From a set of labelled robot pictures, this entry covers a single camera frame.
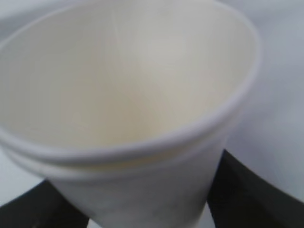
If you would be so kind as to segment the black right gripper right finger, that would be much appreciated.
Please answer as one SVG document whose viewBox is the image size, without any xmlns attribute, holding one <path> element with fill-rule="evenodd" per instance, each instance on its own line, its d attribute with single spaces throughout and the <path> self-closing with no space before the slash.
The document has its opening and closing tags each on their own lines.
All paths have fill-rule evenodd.
<svg viewBox="0 0 304 228">
<path fill-rule="evenodd" d="M 208 206 L 217 228 L 302 228 L 304 204 L 223 151 Z"/>
</svg>

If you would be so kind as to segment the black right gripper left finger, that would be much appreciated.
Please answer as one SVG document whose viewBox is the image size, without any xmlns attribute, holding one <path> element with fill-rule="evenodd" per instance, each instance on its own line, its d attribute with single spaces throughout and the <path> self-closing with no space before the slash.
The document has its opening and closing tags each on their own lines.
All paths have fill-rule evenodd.
<svg viewBox="0 0 304 228">
<path fill-rule="evenodd" d="M 0 207 L 2 228 L 86 228 L 88 222 L 48 181 Z"/>
</svg>

